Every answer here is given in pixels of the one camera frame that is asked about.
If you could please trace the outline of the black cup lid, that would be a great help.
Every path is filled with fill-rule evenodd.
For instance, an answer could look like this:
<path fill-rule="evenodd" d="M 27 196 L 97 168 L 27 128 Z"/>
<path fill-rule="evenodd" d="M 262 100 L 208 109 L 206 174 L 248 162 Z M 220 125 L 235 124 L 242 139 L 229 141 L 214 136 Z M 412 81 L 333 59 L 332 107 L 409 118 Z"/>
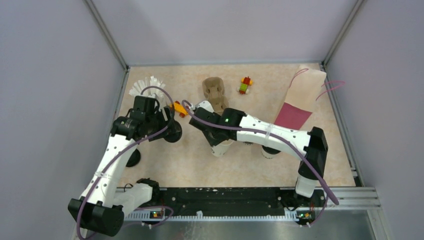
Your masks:
<path fill-rule="evenodd" d="M 273 148 L 270 148 L 270 147 L 267 147 L 267 146 L 262 146 L 262 150 L 263 150 L 263 152 L 265 152 L 269 155 L 277 155 L 281 152 L 280 150 L 273 149 Z"/>
<path fill-rule="evenodd" d="M 176 143 L 181 139 L 182 134 L 181 124 L 174 120 L 169 132 L 163 138 L 168 143 Z"/>

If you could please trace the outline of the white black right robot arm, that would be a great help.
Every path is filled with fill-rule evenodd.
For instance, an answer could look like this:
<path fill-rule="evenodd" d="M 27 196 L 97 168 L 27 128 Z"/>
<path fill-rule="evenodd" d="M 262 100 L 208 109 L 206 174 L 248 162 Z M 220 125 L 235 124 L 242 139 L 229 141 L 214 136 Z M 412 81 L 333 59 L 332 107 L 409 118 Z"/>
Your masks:
<path fill-rule="evenodd" d="M 266 157 L 280 152 L 297 157 L 300 165 L 293 192 L 297 205 L 307 206 L 313 200 L 317 184 L 323 187 L 329 198 L 335 197 L 324 180 L 329 146 L 321 128 L 313 127 L 309 131 L 289 129 L 233 108 L 227 108 L 219 115 L 198 106 L 189 114 L 190 125 L 203 133 L 216 157 L 223 156 L 233 142 L 261 145 Z"/>

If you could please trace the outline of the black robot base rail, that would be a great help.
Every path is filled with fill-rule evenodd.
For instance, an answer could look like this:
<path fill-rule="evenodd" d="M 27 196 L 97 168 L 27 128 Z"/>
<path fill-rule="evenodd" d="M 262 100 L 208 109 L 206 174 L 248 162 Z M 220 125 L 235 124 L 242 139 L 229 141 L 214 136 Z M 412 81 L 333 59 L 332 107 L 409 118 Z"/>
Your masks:
<path fill-rule="evenodd" d="M 141 204 L 179 208 L 189 204 L 260 204 L 265 207 L 321 207 L 325 201 L 323 190 L 315 190 L 312 197 L 304 197 L 293 187 L 167 187 L 160 188 L 152 199 Z"/>

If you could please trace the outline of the single white paper cup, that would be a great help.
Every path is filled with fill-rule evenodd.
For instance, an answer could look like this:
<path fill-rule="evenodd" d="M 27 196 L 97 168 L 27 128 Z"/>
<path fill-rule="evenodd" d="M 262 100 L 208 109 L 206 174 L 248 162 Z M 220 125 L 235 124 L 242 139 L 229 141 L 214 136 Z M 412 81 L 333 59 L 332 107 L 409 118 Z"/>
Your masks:
<path fill-rule="evenodd" d="M 266 158 L 266 159 L 273 159 L 275 156 L 277 156 L 277 155 L 278 155 L 278 154 L 275 154 L 275 155 L 267 154 L 266 152 L 263 152 L 263 148 L 262 148 L 262 150 L 261 150 L 261 154 L 262 154 L 262 156 L 263 156 L 264 158 Z"/>

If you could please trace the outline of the stack of paper cups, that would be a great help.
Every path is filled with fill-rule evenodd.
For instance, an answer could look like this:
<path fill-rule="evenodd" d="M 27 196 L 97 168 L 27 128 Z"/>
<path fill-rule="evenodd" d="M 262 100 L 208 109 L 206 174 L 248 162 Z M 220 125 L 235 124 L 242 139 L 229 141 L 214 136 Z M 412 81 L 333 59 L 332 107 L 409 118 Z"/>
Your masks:
<path fill-rule="evenodd" d="M 243 142 L 245 145 L 247 145 L 247 146 L 251 146 L 251 145 L 253 145 L 254 143 L 253 142 L 248 142 L 248 141 L 244 141 Z"/>

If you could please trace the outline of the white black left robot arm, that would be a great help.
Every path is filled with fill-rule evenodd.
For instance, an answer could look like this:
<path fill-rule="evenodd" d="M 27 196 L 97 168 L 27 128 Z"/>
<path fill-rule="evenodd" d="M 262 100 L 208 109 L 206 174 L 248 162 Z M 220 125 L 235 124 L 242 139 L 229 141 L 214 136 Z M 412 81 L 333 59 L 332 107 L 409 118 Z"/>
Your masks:
<path fill-rule="evenodd" d="M 124 193 L 117 193 L 118 182 L 131 156 L 143 141 L 153 141 L 179 134 L 173 105 L 161 105 L 156 98 L 137 96 L 133 107 L 112 124 L 106 150 L 91 181 L 79 198 L 72 198 L 68 211 L 76 222 L 76 234 L 84 240 L 81 230 L 115 236 L 125 217 L 146 204 L 154 207 L 160 193 L 147 183 L 136 183 Z"/>

